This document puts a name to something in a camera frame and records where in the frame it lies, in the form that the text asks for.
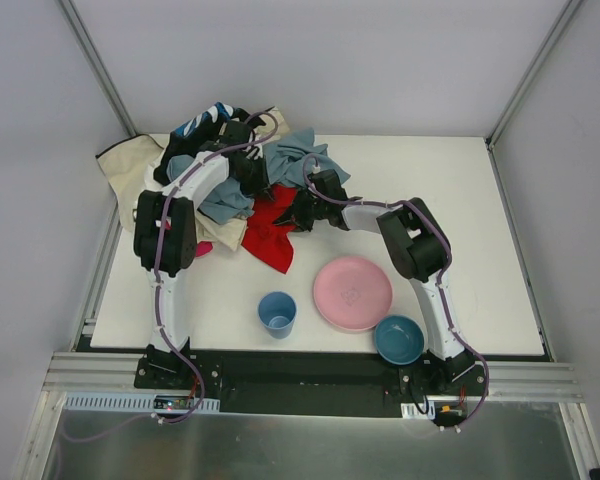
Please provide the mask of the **red cloth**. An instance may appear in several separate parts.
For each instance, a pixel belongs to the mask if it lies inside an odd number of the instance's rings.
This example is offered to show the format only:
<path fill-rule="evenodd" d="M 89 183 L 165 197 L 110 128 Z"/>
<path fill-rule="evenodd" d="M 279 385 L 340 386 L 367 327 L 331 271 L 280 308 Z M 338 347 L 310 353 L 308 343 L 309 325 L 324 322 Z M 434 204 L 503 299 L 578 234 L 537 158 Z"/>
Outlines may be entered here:
<path fill-rule="evenodd" d="M 293 261 L 294 249 L 288 234 L 295 225 L 278 225 L 275 221 L 292 205 L 297 193 L 296 188 L 274 185 L 271 197 L 258 197 L 242 240 L 245 250 L 282 274 L 288 272 Z"/>

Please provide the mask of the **grey-blue cloth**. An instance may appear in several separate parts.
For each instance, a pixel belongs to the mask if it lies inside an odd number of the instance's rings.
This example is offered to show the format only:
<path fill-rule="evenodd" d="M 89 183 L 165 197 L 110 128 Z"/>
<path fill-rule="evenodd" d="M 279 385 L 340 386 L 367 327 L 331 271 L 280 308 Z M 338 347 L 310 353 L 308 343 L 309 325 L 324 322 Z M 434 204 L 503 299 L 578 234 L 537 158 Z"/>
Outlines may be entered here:
<path fill-rule="evenodd" d="M 314 130 L 307 128 L 287 134 L 279 141 L 257 146 L 264 155 L 269 181 L 286 187 L 304 185 L 304 173 L 310 173 L 310 167 L 304 168 L 304 157 L 314 154 L 317 166 L 322 170 L 334 170 L 342 183 L 350 179 L 350 174 L 328 156 L 326 144 L 316 145 Z M 172 157 L 167 167 L 171 182 L 188 168 L 195 157 L 179 155 Z M 233 217 L 250 217 L 254 211 L 254 197 L 245 196 L 239 183 L 231 178 L 215 187 L 199 206 L 201 212 L 218 224 L 224 224 Z"/>

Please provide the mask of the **black printed cloth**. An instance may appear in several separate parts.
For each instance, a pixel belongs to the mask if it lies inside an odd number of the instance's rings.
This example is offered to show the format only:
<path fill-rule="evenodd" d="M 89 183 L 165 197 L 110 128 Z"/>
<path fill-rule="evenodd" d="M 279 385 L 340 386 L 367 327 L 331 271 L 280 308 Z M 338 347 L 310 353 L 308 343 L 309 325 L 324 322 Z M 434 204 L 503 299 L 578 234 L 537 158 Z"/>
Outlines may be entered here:
<path fill-rule="evenodd" d="M 170 133 L 168 144 L 162 154 L 160 163 L 153 171 L 153 179 L 160 185 L 171 183 L 167 175 L 167 167 L 172 157 L 191 155 L 195 157 L 200 147 L 215 139 L 221 127 L 230 120 L 245 122 L 249 113 L 239 107 L 216 102 L 203 113 L 185 122 Z"/>

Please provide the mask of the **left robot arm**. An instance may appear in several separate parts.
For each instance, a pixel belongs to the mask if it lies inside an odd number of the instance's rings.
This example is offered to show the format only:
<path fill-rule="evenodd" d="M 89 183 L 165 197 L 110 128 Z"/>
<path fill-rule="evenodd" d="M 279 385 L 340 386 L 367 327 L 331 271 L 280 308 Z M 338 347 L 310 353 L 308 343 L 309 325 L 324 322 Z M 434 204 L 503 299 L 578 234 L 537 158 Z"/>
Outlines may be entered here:
<path fill-rule="evenodd" d="M 270 191 L 261 143 L 251 120 L 229 120 L 202 143 L 174 181 L 139 195 L 133 251 L 147 271 L 153 295 L 153 348 L 180 352 L 189 342 L 185 273 L 196 256 L 197 208 L 229 178 L 249 198 Z"/>

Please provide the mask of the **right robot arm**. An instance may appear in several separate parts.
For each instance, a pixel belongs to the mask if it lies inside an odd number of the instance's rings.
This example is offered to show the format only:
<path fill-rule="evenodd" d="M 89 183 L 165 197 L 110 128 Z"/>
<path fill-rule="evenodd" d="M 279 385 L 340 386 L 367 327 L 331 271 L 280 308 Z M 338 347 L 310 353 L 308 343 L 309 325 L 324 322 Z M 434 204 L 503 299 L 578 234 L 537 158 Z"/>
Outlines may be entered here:
<path fill-rule="evenodd" d="M 449 292 L 450 242 L 425 202 L 417 197 L 394 203 L 350 197 L 333 170 L 310 174 L 306 181 L 274 223 L 309 231 L 316 221 L 326 220 L 343 231 L 380 235 L 423 314 L 427 350 L 420 372 L 434 391 L 458 382 L 476 365 L 478 355 L 460 332 Z"/>

